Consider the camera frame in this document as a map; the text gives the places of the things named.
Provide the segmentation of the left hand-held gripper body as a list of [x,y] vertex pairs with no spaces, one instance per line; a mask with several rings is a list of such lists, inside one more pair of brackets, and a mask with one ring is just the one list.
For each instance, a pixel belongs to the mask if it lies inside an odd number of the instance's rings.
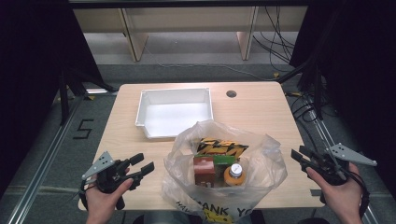
[[[95,161],[88,171],[82,175],[81,192],[84,193],[87,189],[86,185],[94,184],[103,193],[114,192],[120,184],[127,179],[132,179],[131,175],[126,172],[127,168],[122,168],[121,160],[113,160],[108,151]],[[129,190],[134,190],[139,186],[133,184]]]

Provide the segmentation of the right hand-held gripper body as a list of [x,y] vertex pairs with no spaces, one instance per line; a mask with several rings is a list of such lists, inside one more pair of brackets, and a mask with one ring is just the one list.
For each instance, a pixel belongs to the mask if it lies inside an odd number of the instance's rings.
[[351,162],[377,166],[375,160],[369,159],[341,143],[320,152],[308,149],[306,156],[310,159],[311,167],[333,186],[343,185],[347,182]]

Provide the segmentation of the clear plastic bag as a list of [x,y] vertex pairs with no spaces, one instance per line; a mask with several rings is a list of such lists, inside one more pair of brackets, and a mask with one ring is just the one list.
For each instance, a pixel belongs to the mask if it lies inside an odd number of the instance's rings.
[[[248,149],[239,163],[246,179],[241,186],[206,188],[194,181],[193,158],[202,138],[236,141]],[[272,189],[287,177],[280,144],[269,135],[255,134],[212,120],[201,121],[179,134],[164,159],[162,196],[177,210],[201,217],[207,223],[236,224],[248,216]]]

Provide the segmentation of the white plastic bin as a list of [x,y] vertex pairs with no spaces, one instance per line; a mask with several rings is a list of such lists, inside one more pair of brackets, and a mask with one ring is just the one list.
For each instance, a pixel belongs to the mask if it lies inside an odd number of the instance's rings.
[[149,139],[172,138],[209,119],[213,119],[209,88],[143,90],[135,126]]

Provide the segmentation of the brown carton box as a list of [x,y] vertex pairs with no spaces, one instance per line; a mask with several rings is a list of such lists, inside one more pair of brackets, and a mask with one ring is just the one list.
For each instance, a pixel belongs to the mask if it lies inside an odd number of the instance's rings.
[[194,180],[197,186],[213,188],[216,171],[212,157],[193,158]]

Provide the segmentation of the orange juice bottle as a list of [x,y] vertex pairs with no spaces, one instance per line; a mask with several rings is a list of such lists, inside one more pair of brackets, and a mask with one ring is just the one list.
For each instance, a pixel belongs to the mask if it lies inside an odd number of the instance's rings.
[[223,178],[228,186],[241,186],[245,182],[246,173],[239,163],[234,163],[226,168]]

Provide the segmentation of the black yellow chips packet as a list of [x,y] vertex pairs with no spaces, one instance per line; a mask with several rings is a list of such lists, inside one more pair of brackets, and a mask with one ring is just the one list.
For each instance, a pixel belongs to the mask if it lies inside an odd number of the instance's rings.
[[239,158],[246,150],[247,145],[236,141],[216,138],[202,138],[197,147],[197,155],[220,155]]

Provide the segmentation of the green seaweed packet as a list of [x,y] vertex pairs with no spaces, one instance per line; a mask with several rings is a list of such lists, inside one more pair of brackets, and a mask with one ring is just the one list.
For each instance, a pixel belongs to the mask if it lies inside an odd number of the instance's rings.
[[220,156],[220,155],[211,155],[211,156],[195,156],[195,157],[212,157],[215,164],[215,183],[213,188],[221,188],[225,186],[223,173],[227,167],[231,166],[235,159],[233,156]]

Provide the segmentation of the person's left hand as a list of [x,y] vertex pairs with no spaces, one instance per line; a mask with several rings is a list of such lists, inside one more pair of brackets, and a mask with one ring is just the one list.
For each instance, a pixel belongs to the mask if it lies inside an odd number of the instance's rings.
[[112,218],[119,198],[129,190],[132,179],[125,180],[111,194],[101,192],[94,184],[86,190],[88,217],[86,224],[107,224]]

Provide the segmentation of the person's right hand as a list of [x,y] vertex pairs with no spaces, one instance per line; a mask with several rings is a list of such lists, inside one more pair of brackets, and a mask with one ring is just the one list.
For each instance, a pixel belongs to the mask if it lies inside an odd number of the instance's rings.
[[332,186],[311,167],[306,171],[321,188],[327,205],[342,224],[362,224],[360,216],[362,189],[356,181],[349,178],[344,185]]

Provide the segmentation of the black curtain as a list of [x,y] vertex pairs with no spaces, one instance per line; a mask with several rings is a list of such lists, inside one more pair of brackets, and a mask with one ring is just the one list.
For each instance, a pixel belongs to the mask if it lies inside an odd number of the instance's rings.
[[0,198],[61,81],[76,94],[103,81],[69,0],[0,0]]
[[314,0],[290,64],[302,64],[337,18],[318,60],[332,101],[396,199],[396,0]]

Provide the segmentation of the light wooden desk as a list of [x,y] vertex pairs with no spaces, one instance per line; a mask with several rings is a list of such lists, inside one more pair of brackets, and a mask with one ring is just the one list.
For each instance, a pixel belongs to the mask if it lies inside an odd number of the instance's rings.
[[306,7],[154,7],[76,9],[74,14],[85,33],[126,35],[135,62],[150,33],[168,32],[235,32],[246,61],[255,32],[271,32],[276,21],[282,32],[298,32],[306,11]]

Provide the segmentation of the aluminium floor rail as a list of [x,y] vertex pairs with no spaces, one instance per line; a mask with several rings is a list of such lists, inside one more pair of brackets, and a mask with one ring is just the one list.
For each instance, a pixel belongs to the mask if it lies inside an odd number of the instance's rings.
[[82,97],[68,99],[70,108],[65,119],[60,116],[60,103],[51,108],[32,147],[6,188],[1,201],[7,209],[4,224],[22,224],[25,220],[82,101]]
[[[315,121],[315,125],[317,127],[318,133],[322,141],[324,142],[325,148],[336,145],[323,120]],[[378,224],[378,221],[375,218],[375,215],[370,207],[370,192],[368,191],[365,182],[359,175],[356,175],[350,170],[349,173],[347,174],[346,182],[348,181],[349,178],[353,179],[361,186],[362,196],[361,196],[361,205],[360,205],[360,216],[363,218],[364,223]]]

